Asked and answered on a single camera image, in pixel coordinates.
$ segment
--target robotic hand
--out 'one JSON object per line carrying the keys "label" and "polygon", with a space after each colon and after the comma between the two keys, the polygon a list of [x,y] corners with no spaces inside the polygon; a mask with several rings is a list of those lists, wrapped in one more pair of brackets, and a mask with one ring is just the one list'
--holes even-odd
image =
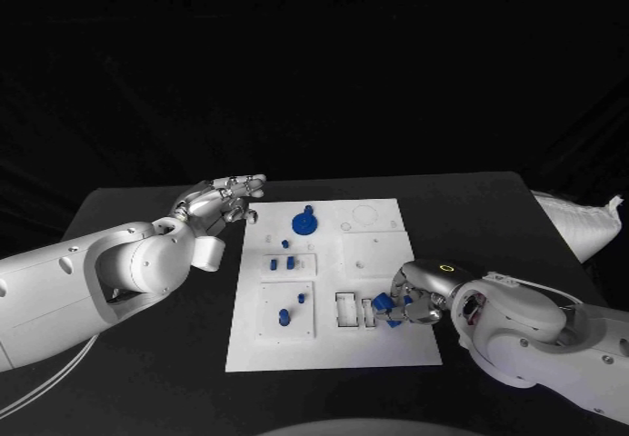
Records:
{"label": "robotic hand", "polygon": [[203,181],[168,216],[128,223],[0,261],[0,372],[37,362],[151,307],[190,265],[216,271],[227,223],[256,221],[243,196],[263,175]]}
{"label": "robotic hand", "polygon": [[[533,287],[574,304],[558,307]],[[542,384],[629,424],[627,312],[496,272],[475,280],[454,264],[429,260],[403,264],[390,297],[403,306],[376,311],[376,318],[431,324],[450,310],[458,343],[496,380],[516,388]]]}

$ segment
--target table surface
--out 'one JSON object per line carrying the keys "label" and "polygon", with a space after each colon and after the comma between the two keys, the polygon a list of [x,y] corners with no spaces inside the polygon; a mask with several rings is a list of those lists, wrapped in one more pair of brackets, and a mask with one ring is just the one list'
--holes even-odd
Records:
{"label": "table surface", "polygon": [[[186,186],[99,189],[64,240],[167,214]],[[605,305],[514,173],[268,182],[265,202],[396,198],[416,257],[470,271],[510,274]],[[222,267],[191,268],[175,292],[105,331],[77,368],[24,409],[1,434],[255,435],[308,421],[390,418],[480,434],[626,434],[542,386],[493,380],[458,346],[450,320],[435,325],[442,366],[224,373],[243,223],[227,226]],[[0,373],[0,407],[27,393],[80,346]]]}

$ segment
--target white pillow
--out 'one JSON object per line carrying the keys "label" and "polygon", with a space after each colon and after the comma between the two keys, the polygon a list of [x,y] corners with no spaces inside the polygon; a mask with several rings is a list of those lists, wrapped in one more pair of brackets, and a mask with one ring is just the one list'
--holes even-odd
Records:
{"label": "white pillow", "polygon": [[611,198],[607,206],[591,207],[578,206],[546,193],[532,193],[578,261],[584,263],[618,234],[621,222],[615,209],[621,204],[620,196]]}

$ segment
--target black fabric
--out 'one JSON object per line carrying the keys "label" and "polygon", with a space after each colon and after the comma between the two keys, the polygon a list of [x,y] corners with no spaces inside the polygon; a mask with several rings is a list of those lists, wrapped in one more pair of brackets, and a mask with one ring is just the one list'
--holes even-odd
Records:
{"label": "black fabric", "polygon": [[[64,239],[161,216],[180,187],[102,189]],[[513,173],[271,182],[262,201],[395,197],[416,257],[451,258],[605,304],[522,179]],[[224,229],[222,267],[193,268],[171,296],[99,337],[77,368],[5,420],[2,434],[255,435],[344,417],[447,424],[486,435],[624,434],[536,386],[507,387],[477,368],[450,320],[435,325],[441,367],[224,373],[243,223]],[[0,373],[0,405],[64,365],[77,349]],[[379,345],[373,343],[373,352]]]}
{"label": "black fabric", "polygon": [[98,187],[487,170],[597,203],[626,187],[626,115],[562,136],[629,71],[623,2],[10,6],[0,255],[56,242]]}

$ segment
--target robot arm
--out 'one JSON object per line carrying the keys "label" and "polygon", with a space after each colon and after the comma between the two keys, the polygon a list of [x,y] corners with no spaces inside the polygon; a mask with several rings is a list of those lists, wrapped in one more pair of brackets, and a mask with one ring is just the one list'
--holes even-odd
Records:
{"label": "robot arm", "polygon": [[458,343],[496,380],[517,388],[542,384],[582,409],[629,424],[629,313],[574,297],[559,308],[532,287],[551,289],[494,272],[474,280],[451,263],[413,261],[390,291],[392,298],[412,301],[376,316],[434,323],[424,314],[439,318],[448,309]]}
{"label": "robot arm", "polygon": [[265,177],[201,182],[167,217],[128,223],[0,261],[0,372],[37,362],[151,307],[190,265],[216,271],[226,223],[255,223],[242,196]]}

